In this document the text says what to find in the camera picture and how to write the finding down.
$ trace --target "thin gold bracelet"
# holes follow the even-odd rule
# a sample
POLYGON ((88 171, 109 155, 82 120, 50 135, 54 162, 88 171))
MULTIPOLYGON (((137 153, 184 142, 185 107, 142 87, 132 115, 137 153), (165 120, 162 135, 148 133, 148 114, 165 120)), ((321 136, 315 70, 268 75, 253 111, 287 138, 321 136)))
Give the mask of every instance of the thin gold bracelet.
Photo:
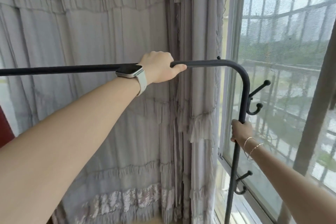
POLYGON ((247 140, 249 140, 250 138, 253 138, 253 137, 250 136, 248 139, 246 139, 246 141, 244 143, 244 146, 243 146, 243 151, 244 151, 244 154, 245 154, 246 158, 248 158, 248 156, 246 155, 246 152, 245 152, 245 144, 246 144, 247 140))
POLYGON ((250 158, 250 155, 251 155, 252 151, 254 151, 256 148, 258 148, 258 147, 261 146, 262 144, 263 144, 263 143, 258 144, 256 147, 254 147, 254 148, 251 150, 250 154, 249 154, 248 157, 247 157, 247 160, 253 160, 252 158, 250 158))

